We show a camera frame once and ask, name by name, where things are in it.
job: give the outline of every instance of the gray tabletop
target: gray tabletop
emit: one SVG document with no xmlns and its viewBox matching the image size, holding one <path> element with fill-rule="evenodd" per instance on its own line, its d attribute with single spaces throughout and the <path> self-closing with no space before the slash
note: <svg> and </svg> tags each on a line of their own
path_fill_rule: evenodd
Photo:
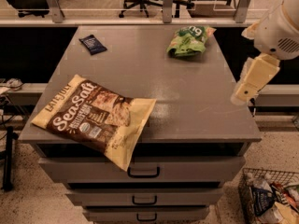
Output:
<svg viewBox="0 0 299 224">
<path fill-rule="evenodd" d="M 29 144 L 72 143 L 30 121 L 73 75 L 79 74 L 123 96 L 157 99 L 140 142 L 259 141 L 260 132 L 249 109 L 230 102 L 235 80 L 214 36 L 202 54 L 184 59 L 167 55 L 166 48 L 181 27 L 79 26 L 20 140 Z M 91 56 L 78 40 L 87 35 L 95 35 L 107 51 Z"/>
</svg>

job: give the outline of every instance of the chip bag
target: chip bag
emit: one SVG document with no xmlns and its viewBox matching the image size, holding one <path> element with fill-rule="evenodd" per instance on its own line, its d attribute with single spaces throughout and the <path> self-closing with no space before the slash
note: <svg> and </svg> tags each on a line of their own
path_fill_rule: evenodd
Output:
<svg viewBox="0 0 299 224">
<path fill-rule="evenodd" d="M 102 152 L 127 171 L 155 102 L 123 97 L 75 75 L 32 123 Z"/>
<path fill-rule="evenodd" d="M 210 26 L 188 26 L 175 31 L 175 35 L 167 48 L 173 57 L 193 56 L 206 50 L 205 43 L 215 28 Z"/>
</svg>

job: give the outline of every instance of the wire mesh basket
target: wire mesh basket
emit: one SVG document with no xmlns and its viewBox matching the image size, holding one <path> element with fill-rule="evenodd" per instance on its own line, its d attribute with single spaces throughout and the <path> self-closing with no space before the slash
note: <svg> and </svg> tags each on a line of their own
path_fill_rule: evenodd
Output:
<svg viewBox="0 0 299 224">
<path fill-rule="evenodd" d="M 253 209 L 253 199 L 251 194 L 251 189 L 246 184 L 247 174 L 252 173 L 254 178 L 263 177 L 265 174 L 270 174 L 271 179 L 275 182 L 280 183 L 281 185 L 287 185 L 291 182 L 299 181 L 299 173 L 296 172 L 284 172 L 284 171 L 275 171 L 275 170 L 266 170 L 266 169 L 253 169 L 253 168 L 244 168 L 243 174 L 241 176 L 238 191 L 240 196 L 240 201 L 243 209 L 243 215 L 245 222 L 247 224 L 260 224 L 261 222 L 257 220 L 254 215 Z"/>
</svg>

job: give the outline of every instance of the brown chip bag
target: brown chip bag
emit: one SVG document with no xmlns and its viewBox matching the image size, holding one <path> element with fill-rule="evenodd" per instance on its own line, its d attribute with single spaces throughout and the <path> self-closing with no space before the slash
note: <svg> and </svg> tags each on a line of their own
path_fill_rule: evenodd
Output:
<svg viewBox="0 0 299 224">
<path fill-rule="evenodd" d="M 75 75 L 32 123 L 102 152 L 127 171 L 155 102 L 123 97 Z"/>
</svg>

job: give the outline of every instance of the green chip bag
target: green chip bag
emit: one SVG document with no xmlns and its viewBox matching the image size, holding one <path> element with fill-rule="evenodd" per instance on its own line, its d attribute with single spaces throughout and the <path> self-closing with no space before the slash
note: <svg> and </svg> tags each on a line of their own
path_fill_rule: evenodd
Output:
<svg viewBox="0 0 299 224">
<path fill-rule="evenodd" d="M 206 50 L 207 39 L 216 31 L 210 26 L 187 26 L 175 32 L 167 52 L 174 57 L 193 56 Z"/>
</svg>

